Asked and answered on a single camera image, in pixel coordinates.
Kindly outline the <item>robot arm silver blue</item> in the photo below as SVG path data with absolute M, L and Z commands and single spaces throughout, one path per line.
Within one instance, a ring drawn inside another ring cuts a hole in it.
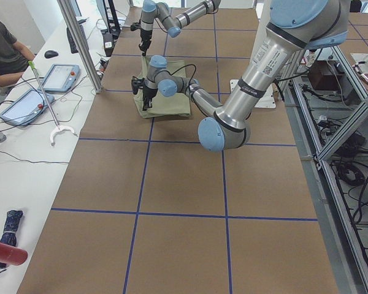
M 177 37 L 181 30 L 204 15 L 216 13 L 221 1 L 202 1 L 198 5 L 189 8 L 181 14 L 173 17 L 169 6 L 164 2 L 144 1 L 140 20 L 131 25 L 131 31 L 140 30 L 141 42 L 139 49 L 142 56 L 147 55 L 150 48 L 153 26 L 155 20 L 159 20 L 171 38 Z
M 209 151 L 239 148 L 250 138 L 248 118 L 293 53 L 340 45 L 347 38 L 349 1 L 272 1 L 266 36 L 222 104 L 195 79 L 177 77 L 160 55 L 151 58 L 145 78 L 132 83 L 143 95 L 143 108 L 161 93 L 185 94 L 205 115 L 198 127 L 201 145 Z

